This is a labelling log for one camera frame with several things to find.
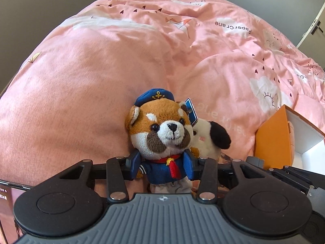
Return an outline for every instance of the plush ear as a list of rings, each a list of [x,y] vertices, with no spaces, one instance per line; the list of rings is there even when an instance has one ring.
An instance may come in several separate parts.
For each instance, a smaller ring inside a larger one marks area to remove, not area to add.
[[[178,103],[179,107],[180,107],[181,109],[183,109],[184,112],[185,112],[187,115],[189,115],[189,110],[187,109],[187,106],[186,106],[185,102],[183,102],[183,101],[178,101],[177,103]]]
[[[136,119],[139,116],[139,110],[140,108],[137,106],[132,106],[131,110],[129,111],[129,114],[127,115],[125,119],[125,127],[127,130],[130,130],[130,127],[134,124]]]
[[[229,149],[231,140],[227,131],[216,122],[210,121],[209,123],[211,124],[210,137],[214,145],[223,150]]]

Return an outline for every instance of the pink bedding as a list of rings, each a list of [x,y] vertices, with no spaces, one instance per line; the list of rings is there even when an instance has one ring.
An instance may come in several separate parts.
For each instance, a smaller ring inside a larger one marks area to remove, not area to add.
[[[124,118],[159,87],[223,125],[231,157],[252,154],[283,104],[325,132],[324,71],[257,16],[225,0],[98,0],[44,39],[1,98],[0,178],[35,185],[128,155]]]

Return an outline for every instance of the silver screw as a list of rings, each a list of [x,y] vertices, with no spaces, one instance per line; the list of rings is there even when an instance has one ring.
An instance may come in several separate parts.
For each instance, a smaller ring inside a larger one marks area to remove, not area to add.
[[[110,197],[113,200],[123,200],[124,198],[126,198],[126,194],[123,192],[113,192],[110,194]]]
[[[215,194],[211,193],[211,192],[203,192],[203,193],[200,193],[199,197],[202,199],[202,200],[212,200],[214,199],[216,196]]]

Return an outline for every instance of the door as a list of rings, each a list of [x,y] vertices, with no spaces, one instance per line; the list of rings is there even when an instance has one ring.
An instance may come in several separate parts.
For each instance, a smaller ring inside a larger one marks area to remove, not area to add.
[[[325,69],[325,3],[297,48]]]

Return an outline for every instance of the phone screen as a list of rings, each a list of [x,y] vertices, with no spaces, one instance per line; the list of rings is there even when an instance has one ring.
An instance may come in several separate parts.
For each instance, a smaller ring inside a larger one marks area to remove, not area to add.
[[[12,244],[23,235],[14,219],[13,207],[16,199],[24,192],[0,184],[0,244]]]

